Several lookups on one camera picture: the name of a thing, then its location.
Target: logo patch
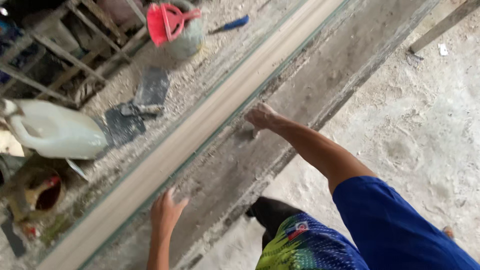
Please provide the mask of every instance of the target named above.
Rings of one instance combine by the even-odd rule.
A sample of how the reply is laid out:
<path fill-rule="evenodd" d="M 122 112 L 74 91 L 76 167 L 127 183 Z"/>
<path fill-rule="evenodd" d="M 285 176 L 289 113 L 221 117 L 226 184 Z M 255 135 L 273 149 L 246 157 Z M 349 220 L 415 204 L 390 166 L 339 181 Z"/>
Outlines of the logo patch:
<path fill-rule="evenodd" d="M 295 227 L 291 227 L 285 230 L 287 234 L 288 240 L 292 241 L 293 239 L 297 238 L 303 232 L 308 231 L 308 222 L 302 221 L 295 224 Z"/>

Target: dustpan handle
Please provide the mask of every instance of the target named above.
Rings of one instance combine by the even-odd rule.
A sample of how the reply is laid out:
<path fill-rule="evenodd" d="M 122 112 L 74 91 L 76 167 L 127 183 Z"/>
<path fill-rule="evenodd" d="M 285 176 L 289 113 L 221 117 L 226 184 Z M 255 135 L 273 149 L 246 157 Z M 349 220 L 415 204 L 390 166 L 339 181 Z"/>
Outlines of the dustpan handle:
<path fill-rule="evenodd" d="M 194 9 L 192 11 L 184 13 L 183 14 L 183 19 L 184 20 L 191 20 L 191 19 L 200 18 L 200 16 L 202 16 L 202 13 L 200 12 L 200 10 L 199 9 Z"/>

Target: red dustpan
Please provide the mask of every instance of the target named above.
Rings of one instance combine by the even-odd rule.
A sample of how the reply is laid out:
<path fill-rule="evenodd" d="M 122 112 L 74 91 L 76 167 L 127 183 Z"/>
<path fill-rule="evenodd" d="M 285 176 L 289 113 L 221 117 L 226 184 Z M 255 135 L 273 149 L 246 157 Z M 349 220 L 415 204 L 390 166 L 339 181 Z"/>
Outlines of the red dustpan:
<path fill-rule="evenodd" d="M 185 20 L 200 18 L 200 10 L 182 13 L 176 6 L 162 3 L 152 4 L 147 12 L 150 37 L 158 47 L 165 41 L 173 41 L 183 30 Z"/>

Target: screwdriver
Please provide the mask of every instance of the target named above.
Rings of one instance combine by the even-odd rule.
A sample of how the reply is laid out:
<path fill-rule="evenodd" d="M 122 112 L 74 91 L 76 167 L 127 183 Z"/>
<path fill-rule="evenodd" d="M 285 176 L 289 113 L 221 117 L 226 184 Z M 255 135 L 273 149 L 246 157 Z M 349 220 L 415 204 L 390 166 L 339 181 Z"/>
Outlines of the screwdriver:
<path fill-rule="evenodd" d="M 228 24 L 225 24 L 224 26 L 222 27 L 219 27 L 215 30 L 212 30 L 212 31 L 208 31 L 208 34 L 209 35 L 212 35 L 212 34 L 216 34 L 216 33 L 219 33 L 219 32 L 222 32 L 222 31 L 228 31 L 228 30 L 231 30 L 233 28 L 237 28 L 237 27 L 240 27 L 240 26 L 244 26 L 248 23 L 248 15 L 246 15 L 245 17 L 242 17 L 240 19 L 237 19 L 231 23 L 228 23 Z"/>

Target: blue sleeve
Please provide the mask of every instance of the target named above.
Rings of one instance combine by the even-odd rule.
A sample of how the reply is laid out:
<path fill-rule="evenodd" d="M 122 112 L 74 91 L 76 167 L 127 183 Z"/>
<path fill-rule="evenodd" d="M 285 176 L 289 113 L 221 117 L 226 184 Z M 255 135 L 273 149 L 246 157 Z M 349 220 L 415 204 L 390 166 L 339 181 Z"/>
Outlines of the blue sleeve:
<path fill-rule="evenodd" d="M 345 180 L 336 187 L 333 201 L 372 270 L 480 270 L 474 259 L 378 178 Z"/>

